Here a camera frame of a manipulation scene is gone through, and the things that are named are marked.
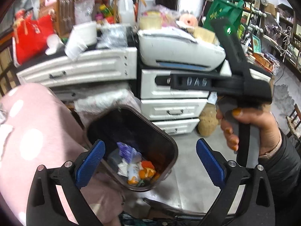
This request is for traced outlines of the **right forearm dark sleeve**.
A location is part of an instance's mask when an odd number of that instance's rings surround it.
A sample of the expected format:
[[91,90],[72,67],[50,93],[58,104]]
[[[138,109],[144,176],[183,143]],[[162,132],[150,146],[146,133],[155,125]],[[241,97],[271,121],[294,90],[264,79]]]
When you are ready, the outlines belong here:
[[276,207],[300,201],[300,156],[285,134],[272,152],[259,157],[259,164],[265,168]]

